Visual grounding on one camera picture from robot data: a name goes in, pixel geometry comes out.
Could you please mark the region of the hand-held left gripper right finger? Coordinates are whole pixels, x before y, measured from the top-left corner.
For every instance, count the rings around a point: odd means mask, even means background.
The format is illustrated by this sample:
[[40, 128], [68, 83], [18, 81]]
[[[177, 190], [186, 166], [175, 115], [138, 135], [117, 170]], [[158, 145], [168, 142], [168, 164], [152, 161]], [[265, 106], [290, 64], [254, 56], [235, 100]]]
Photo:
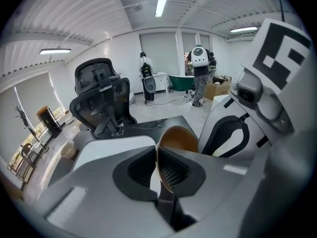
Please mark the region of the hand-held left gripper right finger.
[[237, 187], [250, 160], [158, 148], [158, 211], [175, 232], [202, 220]]

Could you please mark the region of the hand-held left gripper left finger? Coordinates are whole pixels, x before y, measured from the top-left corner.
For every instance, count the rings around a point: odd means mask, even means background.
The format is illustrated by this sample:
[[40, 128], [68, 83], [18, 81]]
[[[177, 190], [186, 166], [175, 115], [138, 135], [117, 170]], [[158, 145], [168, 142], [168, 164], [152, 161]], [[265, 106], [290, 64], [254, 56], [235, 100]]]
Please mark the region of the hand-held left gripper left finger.
[[153, 146], [90, 161], [49, 186], [35, 210], [66, 232], [171, 232], [150, 189]]

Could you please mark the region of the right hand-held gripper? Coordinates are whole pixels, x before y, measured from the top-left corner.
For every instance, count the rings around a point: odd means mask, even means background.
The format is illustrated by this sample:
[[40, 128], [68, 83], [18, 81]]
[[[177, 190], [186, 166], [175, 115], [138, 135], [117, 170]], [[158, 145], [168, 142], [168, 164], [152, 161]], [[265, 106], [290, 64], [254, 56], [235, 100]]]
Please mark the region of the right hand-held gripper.
[[[317, 52], [307, 33], [265, 19], [240, 65], [244, 70], [230, 93], [253, 119], [245, 118], [245, 110], [229, 95], [214, 97], [199, 153], [253, 158], [279, 136], [316, 130]], [[263, 132], [257, 119], [270, 128]]]

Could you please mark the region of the cardboard box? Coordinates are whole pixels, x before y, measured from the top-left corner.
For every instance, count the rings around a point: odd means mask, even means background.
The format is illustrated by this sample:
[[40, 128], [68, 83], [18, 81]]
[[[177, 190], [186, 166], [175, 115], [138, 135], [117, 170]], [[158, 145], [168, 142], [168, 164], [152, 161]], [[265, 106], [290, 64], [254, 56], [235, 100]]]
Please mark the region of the cardboard box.
[[229, 92], [231, 78], [215, 75], [210, 83], [206, 84], [203, 96], [213, 100], [215, 96], [226, 95]]

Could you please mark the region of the green bathtub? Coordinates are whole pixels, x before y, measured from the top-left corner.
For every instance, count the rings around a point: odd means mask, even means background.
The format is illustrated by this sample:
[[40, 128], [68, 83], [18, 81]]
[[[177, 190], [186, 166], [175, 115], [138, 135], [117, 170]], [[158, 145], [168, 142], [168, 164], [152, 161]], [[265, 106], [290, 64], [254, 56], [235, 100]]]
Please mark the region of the green bathtub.
[[170, 83], [176, 91], [187, 91], [194, 85], [194, 76], [169, 75]]

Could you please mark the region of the small white cabinet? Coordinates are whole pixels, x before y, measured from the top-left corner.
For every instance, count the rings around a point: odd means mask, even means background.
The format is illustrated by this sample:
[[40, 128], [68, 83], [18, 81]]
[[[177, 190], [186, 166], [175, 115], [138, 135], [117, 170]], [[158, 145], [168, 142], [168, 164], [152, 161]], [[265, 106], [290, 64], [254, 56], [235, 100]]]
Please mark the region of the small white cabinet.
[[165, 72], [155, 72], [153, 78], [156, 83], [156, 92], [165, 91], [168, 92], [167, 74]]

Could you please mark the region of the black cylinder with orange top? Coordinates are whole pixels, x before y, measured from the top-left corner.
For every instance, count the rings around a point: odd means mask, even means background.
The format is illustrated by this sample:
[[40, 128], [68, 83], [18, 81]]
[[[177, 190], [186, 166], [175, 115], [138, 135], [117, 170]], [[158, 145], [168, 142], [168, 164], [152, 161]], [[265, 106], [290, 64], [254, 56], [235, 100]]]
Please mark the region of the black cylinder with orange top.
[[62, 128], [56, 118], [53, 116], [50, 108], [44, 106], [37, 112], [37, 117], [46, 126], [52, 138], [56, 138], [61, 132]]

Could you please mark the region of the black mesh office chair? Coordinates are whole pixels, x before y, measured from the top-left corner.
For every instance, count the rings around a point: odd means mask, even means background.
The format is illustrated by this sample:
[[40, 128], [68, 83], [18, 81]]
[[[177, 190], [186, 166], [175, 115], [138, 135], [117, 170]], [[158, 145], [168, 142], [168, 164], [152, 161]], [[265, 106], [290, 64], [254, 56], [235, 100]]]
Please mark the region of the black mesh office chair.
[[137, 124], [130, 114], [130, 81], [114, 70], [108, 58], [88, 60], [75, 69], [77, 97], [69, 105], [75, 118], [96, 139], [120, 136], [124, 128]]

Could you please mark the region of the grey roller blind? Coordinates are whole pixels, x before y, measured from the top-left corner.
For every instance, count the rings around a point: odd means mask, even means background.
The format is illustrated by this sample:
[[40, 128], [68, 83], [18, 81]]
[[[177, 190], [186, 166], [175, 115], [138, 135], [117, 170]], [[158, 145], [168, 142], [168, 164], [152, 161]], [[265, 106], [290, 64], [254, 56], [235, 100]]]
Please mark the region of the grey roller blind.
[[152, 33], [140, 35], [142, 50], [154, 65], [155, 72], [179, 75], [178, 53], [175, 33]]
[[40, 123], [37, 112], [44, 106], [51, 111], [61, 107], [48, 73], [31, 77], [0, 93], [0, 145], [19, 146], [30, 134], [17, 116], [16, 106], [21, 106], [29, 123]]

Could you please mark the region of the black coat rack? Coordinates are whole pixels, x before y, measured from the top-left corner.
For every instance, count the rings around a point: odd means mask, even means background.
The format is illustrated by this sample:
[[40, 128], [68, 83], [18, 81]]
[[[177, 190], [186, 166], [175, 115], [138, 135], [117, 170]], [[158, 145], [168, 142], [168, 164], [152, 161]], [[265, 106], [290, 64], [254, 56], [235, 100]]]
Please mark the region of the black coat rack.
[[39, 141], [38, 138], [36, 137], [35, 131], [31, 128], [29, 122], [27, 121], [26, 114], [24, 113], [24, 111], [23, 111], [23, 109], [21, 108], [21, 106], [16, 106], [16, 107], [15, 107], [15, 110], [19, 113], [19, 115], [16, 116], [16, 118], [22, 119], [22, 121], [23, 121], [23, 123], [24, 123], [24, 126], [25, 126], [26, 128], [28, 128], [28, 130], [29, 130], [30, 133], [33, 135], [33, 137], [34, 137], [37, 141]]

